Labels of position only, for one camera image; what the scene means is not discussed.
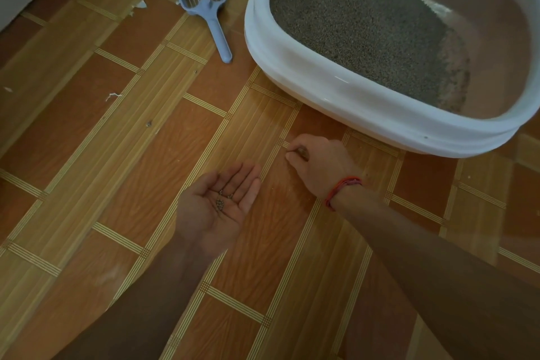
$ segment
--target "wooden floor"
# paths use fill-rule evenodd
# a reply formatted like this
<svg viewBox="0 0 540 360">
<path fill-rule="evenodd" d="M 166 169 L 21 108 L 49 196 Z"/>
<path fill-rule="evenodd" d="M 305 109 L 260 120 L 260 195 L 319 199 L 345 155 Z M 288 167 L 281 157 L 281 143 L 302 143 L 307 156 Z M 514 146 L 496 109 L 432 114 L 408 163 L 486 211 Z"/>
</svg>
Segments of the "wooden floor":
<svg viewBox="0 0 540 360">
<path fill-rule="evenodd" d="M 247 0 L 220 16 L 232 64 L 176 0 L 139 1 L 36 0 L 0 34 L 0 357 L 50 358 L 144 271 L 179 192 L 251 158 L 260 196 L 162 359 L 448 358 L 287 165 L 301 132 L 342 140 L 392 208 L 540 288 L 540 116 L 479 157 L 405 153 L 273 85 L 246 48 Z"/>
</svg>

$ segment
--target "paper scrap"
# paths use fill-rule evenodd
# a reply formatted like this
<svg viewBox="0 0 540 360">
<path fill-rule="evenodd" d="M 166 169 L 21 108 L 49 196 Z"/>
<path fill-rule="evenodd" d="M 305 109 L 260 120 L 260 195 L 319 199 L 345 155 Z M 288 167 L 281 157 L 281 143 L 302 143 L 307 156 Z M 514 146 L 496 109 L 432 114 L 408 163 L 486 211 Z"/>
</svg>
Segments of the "paper scrap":
<svg viewBox="0 0 540 360">
<path fill-rule="evenodd" d="M 139 9 L 146 9 L 146 2 L 144 0 L 141 0 L 139 3 L 137 3 L 135 6 L 133 7 L 138 7 Z"/>
<path fill-rule="evenodd" d="M 107 100 L 110 99 L 111 97 L 122 97 L 122 94 L 110 93 L 110 94 L 109 94 L 109 97 L 107 97 L 107 98 L 105 99 L 105 101 L 107 101 Z"/>
</svg>

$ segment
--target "wrist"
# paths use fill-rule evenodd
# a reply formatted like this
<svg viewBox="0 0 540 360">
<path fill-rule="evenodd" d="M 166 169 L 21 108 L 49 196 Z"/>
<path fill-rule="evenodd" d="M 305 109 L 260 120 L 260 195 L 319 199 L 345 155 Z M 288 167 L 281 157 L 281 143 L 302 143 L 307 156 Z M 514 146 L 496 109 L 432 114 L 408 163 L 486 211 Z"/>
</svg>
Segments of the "wrist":
<svg viewBox="0 0 540 360">
<path fill-rule="evenodd" d="M 356 208 L 362 207 L 367 193 L 369 191 L 359 184 L 344 186 L 332 198 L 332 207 L 339 213 L 344 213 L 353 206 Z"/>
<path fill-rule="evenodd" d="M 206 253 L 198 242 L 189 242 L 176 232 L 167 243 L 166 248 L 172 255 L 178 256 L 180 259 L 202 262 L 206 265 L 213 261 L 213 257 Z"/>
</svg>

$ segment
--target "cat litter box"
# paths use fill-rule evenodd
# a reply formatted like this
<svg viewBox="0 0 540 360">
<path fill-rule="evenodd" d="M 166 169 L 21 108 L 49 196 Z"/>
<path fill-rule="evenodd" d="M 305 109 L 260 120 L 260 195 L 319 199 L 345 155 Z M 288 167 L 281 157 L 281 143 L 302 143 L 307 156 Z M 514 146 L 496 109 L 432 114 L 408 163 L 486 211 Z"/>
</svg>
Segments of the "cat litter box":
<svg viewBox="0 0 540 360">
<path fill-rule="evenodd" d="M 459 111 L 400 94 L 309 49 L 277 24 L 270 0 L 249 0 L 246 43 L 284 91 L 388 144 L 453 158 L 503 145 L 540 107 L 540 0 L 423 1 L 468 52 Z"/>
</svg>

